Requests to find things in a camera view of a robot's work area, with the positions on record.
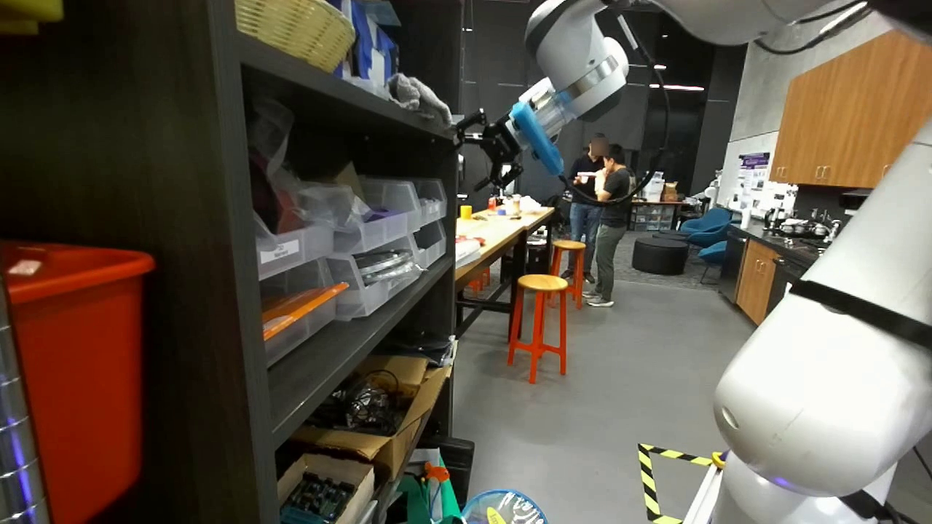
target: blue robot part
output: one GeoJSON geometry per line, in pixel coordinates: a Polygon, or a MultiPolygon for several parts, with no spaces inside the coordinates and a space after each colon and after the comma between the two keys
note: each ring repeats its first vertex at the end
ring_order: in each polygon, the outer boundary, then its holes
{"type": "Polygon", "coordinates": [[[544,133],[544,127],[537,118],[537,112],[530,111],[530,105],[517,101],[511,117],[514,117],[517,130],[521,130],[521,137],[527,139],[530,150],[544,162],[544,169],[554,176],[560,176],[565,172],[563,153],[550,141],[550,137],[544,133]]]}

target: door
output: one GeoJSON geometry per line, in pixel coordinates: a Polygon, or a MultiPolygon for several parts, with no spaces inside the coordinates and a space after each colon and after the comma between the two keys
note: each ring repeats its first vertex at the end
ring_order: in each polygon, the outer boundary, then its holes
{"type": "Polygon", "coordinates": [[[741,278],[741,262],[745,256],[745,243],[750,238],[741,232],[728,232],[728,248],[726,248],[726,259],[723,259],[723,275],[716,281],[716,290],[728,299],[738,303],[738,278],[741,278]]]}
{"type": "Polygon", "coordinates": [[[770,290],[774,281],[779,252],[760,242],[750,242],[745,262],[741,267],[738,305],[753,322],[763,322],[770,312],[770,290]]]}
{"type": "Polygon", "coordinates": [[[770,288],[770,305],[767,312],[774,312],[774,305],[787,296],[789,284],[798,281],[808,274],[809,262],[796,259],[774,259],[774,281],[770,288]]]}
{"type": "Polygon", "coordinates": [[[827,61],[793,77],[773,181],[824,184],[827,166],[838,149],[834,130],[844,118],[844,107],[836,99],[836,89],[843,89],[836,70],[838,64],[827,61]]]}
{"type": "Polygon", "coordinates": [[[838,99],[849,107],[844,150],[831,185],[878,185],[907,141],[932,117],[932,47],[882,34],[838,59],[838,99]]]}

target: light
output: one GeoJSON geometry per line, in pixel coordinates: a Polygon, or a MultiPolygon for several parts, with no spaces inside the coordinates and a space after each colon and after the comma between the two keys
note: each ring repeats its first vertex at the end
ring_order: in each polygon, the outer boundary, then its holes
{"type": "Polygon", "coordinates": [[[838,516],[843,511],[843,500],[838,497],[817,497],[814,502],[822,516],[838,516]]]}
{"type": "Polygon", "coordinates": [[[703,83],[664,83],[664,89],[706,92],[703,83]]]}

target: yellow and black caution tape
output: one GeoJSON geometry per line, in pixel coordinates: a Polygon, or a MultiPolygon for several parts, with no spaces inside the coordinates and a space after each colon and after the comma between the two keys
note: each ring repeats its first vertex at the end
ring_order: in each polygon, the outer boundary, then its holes
{"type": "Polygon", "coordinates": [[[639,443],[646,520],[653,520],[653,524],[678,524],[678,517],[664,516],[664,510],[661,510],[659,482],[653,478],[653,453],[659,453],[664,460],[675,460],[675,463],[694,463],[699,469],[723,469],[726,466],[726,453],[715,450],[710,457],[699,457],[699,453],[684,453],[684,450],[675,450],[675,447],[639,443]]]}

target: red container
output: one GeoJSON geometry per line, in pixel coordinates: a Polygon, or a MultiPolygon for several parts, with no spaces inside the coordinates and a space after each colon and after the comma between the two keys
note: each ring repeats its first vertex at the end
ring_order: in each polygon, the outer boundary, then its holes
{"type": "Polygon", "coordinates": [[[153,256],[0,242],[52,520],[115,502],[142,466],[142,274],[153,256]]]}

